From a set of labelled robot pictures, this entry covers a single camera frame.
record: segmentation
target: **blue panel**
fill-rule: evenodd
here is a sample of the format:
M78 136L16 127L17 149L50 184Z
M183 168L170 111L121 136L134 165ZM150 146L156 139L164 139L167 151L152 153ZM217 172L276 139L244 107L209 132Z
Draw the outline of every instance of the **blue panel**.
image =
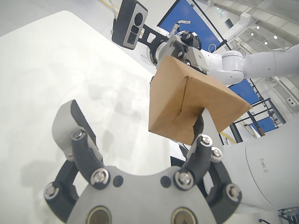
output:
M276 129L276 127L270 117L261 119L261 120L257 121L257 123L260 126L260 128L262 128L262 130L264 132L268 132L268 131L272 131L272 130ZM252 126L256 131L258 131L256 126L253 123L249 124L249 126Z
M180 0L175 8L170 12L167 18L161 24L161 28L171 31L173 25L179 20L190 20L190 24L181 24L180 30L195 32L201 39L203 49L208 51L210 44L220 45L219 40L214 33L209 29L206 23L202 20L197 12L191 7L186 0Z
M250 104L254 104L259 101L257 94L246 79L242 80L242 82L238 84L230 86L229 88Z

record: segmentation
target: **floor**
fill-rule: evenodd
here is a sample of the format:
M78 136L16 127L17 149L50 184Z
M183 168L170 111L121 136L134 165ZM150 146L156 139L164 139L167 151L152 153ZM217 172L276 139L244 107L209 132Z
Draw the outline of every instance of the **floor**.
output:
M0 0L0 36L63 10L72 12L111 40L113 13L98 0ZM156 68L144 57L144 45L138 43L135 50L121 49L155 74Z

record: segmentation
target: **window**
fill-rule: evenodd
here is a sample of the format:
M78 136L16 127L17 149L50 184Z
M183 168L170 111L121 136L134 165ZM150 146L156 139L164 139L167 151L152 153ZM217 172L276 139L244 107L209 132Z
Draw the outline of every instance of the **window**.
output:
M228 19L227 21L225 21L225 24L228 27L228 29L231 29L234 26L230 19Z

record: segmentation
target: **white table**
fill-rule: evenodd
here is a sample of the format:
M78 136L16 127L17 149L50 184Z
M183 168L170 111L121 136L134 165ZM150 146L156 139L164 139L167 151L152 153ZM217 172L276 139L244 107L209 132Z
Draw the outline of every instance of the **white table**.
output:
M52 139L76 99L106 165L136 175L170 166L169 140L148 132L147 70L63 11L0 38L0 223L60 223L43 199L65 157ZM79 175L80 194L86 186Z

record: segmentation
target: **brown cardboard box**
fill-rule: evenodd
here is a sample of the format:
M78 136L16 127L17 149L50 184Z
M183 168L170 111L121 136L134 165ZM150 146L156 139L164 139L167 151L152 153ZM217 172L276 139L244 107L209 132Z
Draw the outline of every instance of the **brown cardboard box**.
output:
M149 131L191 145L202 108L209 110L220 133L251 106L215 78L165 57L150 86Z

